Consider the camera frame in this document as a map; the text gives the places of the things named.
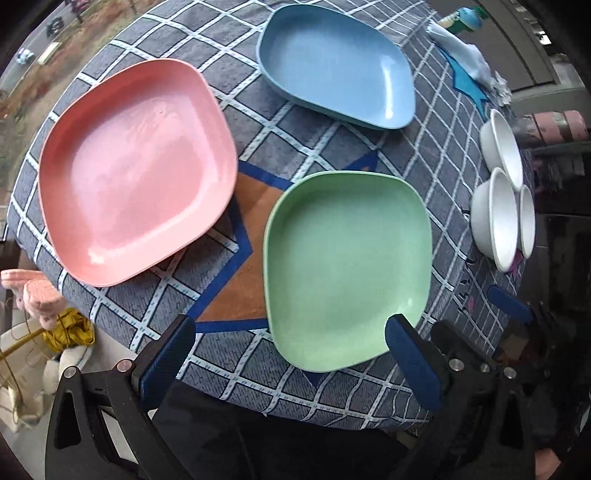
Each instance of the plaid tablecloth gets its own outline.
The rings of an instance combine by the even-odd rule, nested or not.
[[[255,46],[270,13],[286,2],[168,0],[98,52],[49,113],[23,161],[5,234],[16,236],[97,326],[139,352],[177,312],[199,320],[265,317],[262,230],[291,182],[320,170],[392,174],[409,181],[425,200],[433,231],[431,290],[418,331],[428,337],[434,322],[448,319],[492,353],[506,318],[483,291],[498,283],[514,293],[523,265],[513,277],[497,272],[475,249],[462,213],[474,188],[489,177],[478,141],[483,119],[473,102],[453,89],[448,62],[426,37],[424,26],[435,12],[411,0],[308,3],[353,15],[402,47],[417,98],[411,125],[371,131],[296,107],[271,91],[259,73]],[[80,284],[57,261],[41,215],[37,170],[43,141],[82,93],[125,67],[158,57],[195,65],[211,85],[238,149],[236,193],[207,235],[169,259],[114,287]],[[531,185],[529,160],[524,159],[524,170]],[[389,354],[329,373],[313,385],[278,354],[266,329],[199,333],[178,378],[246,408],[321,425],[407,428],[427,417]]]

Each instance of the bowl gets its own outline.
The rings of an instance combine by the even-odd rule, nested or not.
[[[304,178],[275,204],[263,276],[273,341],[306,371],[350,367],[388,351],[386,321],[414,327],[431,281],[431,225],[407,182],[370,172]]]
[[[527,185],[523,185],[517,194],[517,206],[519,214],[519,250],[526,260],[534,249],[535,241],[535,210],[534,199]]]
[[[480,129],[480,148],[490,171],[501,168],[518,192],[523,185],[523,165],[515,135],[505,117],[491,110],[491,118]]]
[[[470,226],[478,250],[507,272],[517,250],[519,220],[511,182],[498,167],[474,191]]]

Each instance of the white cloth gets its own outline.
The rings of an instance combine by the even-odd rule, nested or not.
[[[476,45],[464,43],[435,22],[431,22],[427,27],[427,33],[435,43],[445,49],[466,70],[473,80],[489,90],[492,89],[491,68]]]
[[[48,360],[43,372],[43,391],[46,395],[55,395],[60,378],[64,370],[75,366],[82,370],[92,354],[93,345],[77,345],[66,348],[60,357],[60,361]]]
[[[435,22],[431,22],[427,27],[427,34],[466,70],[472,80],[496,93],[501,106],[511,103],[511,91],[507,88],[506,80],[499,72],[495,72],[496,78],[492,77],[491,68],[476,45],[464,43]]]

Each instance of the yellow cloth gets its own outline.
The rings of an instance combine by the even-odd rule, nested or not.
[[[95,328],[92,322],[76,309],[66,309],[57,316],[57,327],[43,332],[47,346],[56,353],[76,345],[92,345]]]

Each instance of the bowl rim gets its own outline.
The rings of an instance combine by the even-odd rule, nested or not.
[[[533,196],[531,194],[531,190],[524,183],[521,186],[521,188],[519,189],[519,212],[518,212],[519,213],[519,249],[521,250],[521,253],[522,253],[523,257],[527,260],[531,256],[531,254],[532,254],[532,252],[534,250],[534,243],[535,243],[535,208],[534,208],[534,218],[533,218],[533,221],[534,221],[534,240],[531,243],[530,252],[525,252],[524,251],[524,241],[523,241],[524,238],[525,238],[525,235],[524,235],[524,232],[523,232],[523,221],[522,221],[523,214],[522,213],[523,213],[523,201],[524,201],[524,198],[525,198],[525,195],[526,194],[529,195],[529,197],[531,199],[531,202],[534,203],[534,198],[533,198]]]
[[[515,259],[515,253],[517,253],[517,239],[515,239],[516,243],[515,243],[515,252],[513,252],[513,257],[511,257],[511,260],[510,260],[510,262],[507,263],[507,265],[504,265],[503,263],[501,263],[501,260],[499,259],[499,254],[497,252],[495,235],[494,235],[494,228],[493,228],[494,217],[493,217],[493,209],[492,209],[492,203],[493,203],[492,202],[492,192],[493,192],[493,188],[494,188],[495,183],[498,181],[499,176],[504,177],[504,179],[512,187],[511,180],[509,179],[508,175],[503,171],[503,169],[500,167],[495,167],[491,172],[491,177],[489,179],[489,186],[488,186],[488,222],[489,222],[488,228],[489,228],[489,232],[491,234],[492,255],[494,257],[496,267],[499,270],[501,270],[502,272],[507,272],[510,269],[511,264],[513,263],[513,260]],[[519,218],[516,218],[516,220],[517,220],[517,228],[519,229]]]
[[[496,108],[491,109],[490,122],[491,122],[491,129],[492,129],[492,137],[495,140],[495,147],[496,147],[497,152],[499,152],[499,158],[501,159],[501,164],[503,165],[503,171],[504,171],[503,173],[505,173],[505,176],[509,179],[509,182],[511,183],[511,187],[513,188],[513,190],[518,192],[519,189],[524,184],[523,183],[523,165],[521,162],[519,162],[519,170],[521,171],[520,181],[515,182],[514,179],[511,177],[511,175],[509,174],[509,168],[507,166],[507,161],[505,159],[505,156],[502,154],[502,151],[501,151],[501,148],[499,145],[499,138],[498,138],[498,134],[497,134],[497,127],[499,126],[498,122],[504,124],[509,129],[509,131],[511,131],[511,126],[509,125],[509,122],[507,122],[505,115],[503,115]],[[521,160],[521,154],[519,153],[519,146],[517,146],[517,153],[519,154],[519,159]]]

